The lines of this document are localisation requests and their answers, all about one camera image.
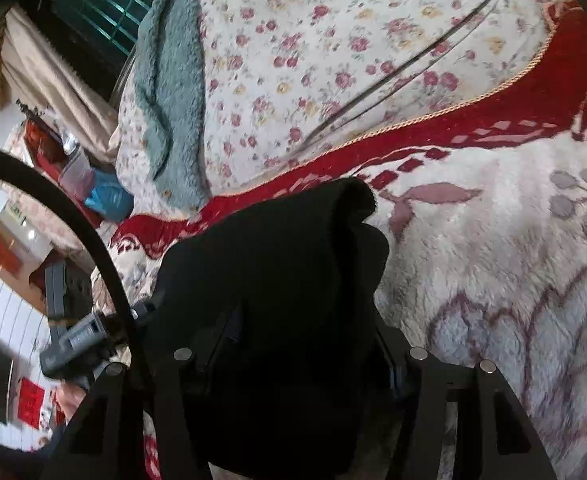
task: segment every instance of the lined white surface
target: lined white surface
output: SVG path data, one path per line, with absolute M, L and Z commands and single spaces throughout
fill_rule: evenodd
M 54 385 L 42 375 L 39 354 L 51 335 L 46 318 L 0 279 L 0 348 L 15 361 L 10 391 L 9 423 L 0 423 L 0 444 L 17 449 L 37 449 L 44 434 L 17 420 L 17 381 L 27 377 L 45 390 Z

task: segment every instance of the gold braided trim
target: gold braided trim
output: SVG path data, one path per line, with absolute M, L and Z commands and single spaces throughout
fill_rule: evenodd
M 309 160 L 302 162 L 301 164 L 299 164 L 295 168 L 289 168 L 286 171 L 278 173 L 277 175 L 267 179 L 266 181 L 260 182 L 259 184 L 256 184 L 256 185 L 250 186 L 250 187 L 245 187 L 245 188 L 238 190 L 238 191 L 220 193 L 216 196 L 242 195 L 246 192 L 257 189 L 258 187 L 263 186 L 264 184 L 268 184 L 272 180 L 275 180 L 276 178 L 279 178 L 287 173 L 291 173 L 291 171 L 296 171 L 299 168 L 303 168 L 304 166 L 307 166 L 308 164 L 315 162 L 316 160 L 318 160 L 318 158 L 320 158 L 322 156 L 328 155 L 329 153 L 337 152 L 337 150 L 340 150 L 342 148 L 350 146 L 351 144 L 361 142 L 362 140 L 365 140 L 365 139 L 370 139 L 371 137 L 375 137 L 380 134 L 385 134 L 387 132 L 390 132 L 391 130 L 397 130 L 398 128 L 404 128 L 406 126 L 413 126 L 413 124 L 422 123 L 422 122 L 428 121 L 430 119 L 435 119 L 436 117 L 441 117 L 443 115 L 450 114 L 451 112 L 454 112 L 456 110 L 460 110 L 461 108 L 465 108 L 470 105 L 474 105 L 475 103 L 478 103 L 478 102 L 482 101 L 483 99 L 487 99 L 489 97 L 496 95 L 497 93 L 500 93 L 502 90 L 505 90 L 505 89 L 509 88 L 510 86 L 513 86 L 518 81 L 520 81 L 520 79 L 525 77 L 529 72 L 531 72 L 531 70 L 533 70 L 538 65 L 539 62 L 541 62 L 542 57 L 544 57 L 544 55 L 547 53 L 547 50 L 549 49 L 551 41 L 553 40 L 554 36 L 556 35 L 556 32 L 558 31 L 558 27 L 560 26 L 561 20 L 564 18 L 564 16 L 567 15 L 568 12 L 571 12 L 571 10 L 582 10 L 582 7 L 573 7 L 572 9 L 568 9 L 568 11 L 561 17 L 561 19 L 558 20 L 558 23 L 552 24 L 553 26 L 551 27 L 551 32 L 550 32 L 549 36 L 547 37 L 547 40 L 545 40 L 544 44 L 542 45 L 542 48 L 533 57 L 533 59 L 527 64 L 527 66 L 525 68 L 523 68 L 522 70 L 520 70 L 520 72 L 518 72 L 512 78 L 504 81 L 503 83 L 501 83 L 500 85 L 495 87 L 493 90 L 490 90 L 489 92 L 486 92 L 480 96 L 474 97 L 474 98 L 469 99 L 467 101 L 463 101 L 462 103 L 445 108 L 444 110 L 440 110 L 438 112 L 433 112 L 431 114 L 416 117 L 414 119 L 409 119 L 407 121 L 402 121 L 401 123 L 392 124 L 392 125 L 386 126 L 384 128 L 379 128 L 377 130 L 373 130 L 371 132 L 368 132 L 367 134 L 364 134 L 364 135 L 355 137 L 354 139 L 348 140 L 347 142 L 344 142 L 344 143 L 340 144 L 339 146 L 332 148 L 331 150 L 327 150 L 326 152 L 321 153 L 320 155 L 317 155 L 313 158 L 310 158 Z

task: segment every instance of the yellow flower print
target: yellow flower print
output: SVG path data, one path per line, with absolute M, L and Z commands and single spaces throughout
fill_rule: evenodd
M 506 41 L 503 38 L 499 38 L 497 36 L 492 36 L 491 38 L 487 38 L 485 40 L 487 45 L 489 46 L 489 50 L 494 54 L 499 54 L 500 51 L 505 47 Z
M 368 20 L 373 16 L 373 9 L 365 9 L 358 12 L 358 20 Z
M 307 105 L 304 107 L 304 113 L 307 117 L 315 117 L 318 113 L 319 107 L 314 101 L 307 101 Z
M 284 81 L 278 85 L 278 94 L 288 94 L 291 91 L 291 85 Z
M 438 16 L 442 16 L 443 14 L 435 7 L 428 6 L 422 9 L 422 15 L 426 18 L 437 18 Z

